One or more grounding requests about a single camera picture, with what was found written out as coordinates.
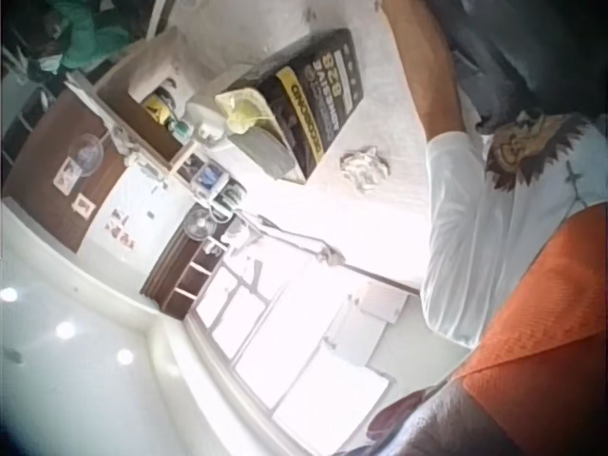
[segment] graphic print on shirt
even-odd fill
[[[578,114],[533,117],[522,112],[494,136],[486,164],[494,188],[510,192],[518,182],[530,185],[547,164],[570,153],[572,141],[582,136],[586,125]]]

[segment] ceiling light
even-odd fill
[[[135,356],[133,355],[133,351],[127,349],[120,350],[118,352],[118,355],[116,356],[118,362],[121,363],[123,366],[128,366],[129,364],[131,364],[134,358]]]
[[[74,334],[76,334],[76,328],[69,321],[64,321],[63,323],[57,325],[57,328],[55,328],[55,333],[60,339],[68,340],[71,339]]]
[[[0,300],[4,302],[15,302],[17,297],[17,291],[14,288],[8,287],[0,290]]]

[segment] poster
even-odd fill
[[[64,164],[59,168],[55,179],[53,179],[53,185],[55,185],[61,193],[68,196],[82,174],[83,168],[81,168],[72,158],[67,157]]]
[[[79,193],[76,200],[72,203],[74,212],[81,215],[85,220],[88,220],[91,217],[91,214],[95,212],[96,207],[97,206],[82,193]]]
[[[129,215],[127,215],[125,211],[115,208],[105,224],[105,230],[120,242],[124,248],[133,250],[135,248],[135,239],[133,239],[125,230],[125,225],[128,220]]]

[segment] wooden cabinet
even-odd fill
[[[209,238],[221,249],[219,256],[207,255],[203,243],[192,240],[180,226],[143,284],[142,295],[156,301],[164,314],[183,320],[228,249],[219,239],[229,225],[218,225]]]

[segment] orange fabric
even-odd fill
[[[606,207],[564,223],[455,374],[527,454],[575,454],[605,413]]]

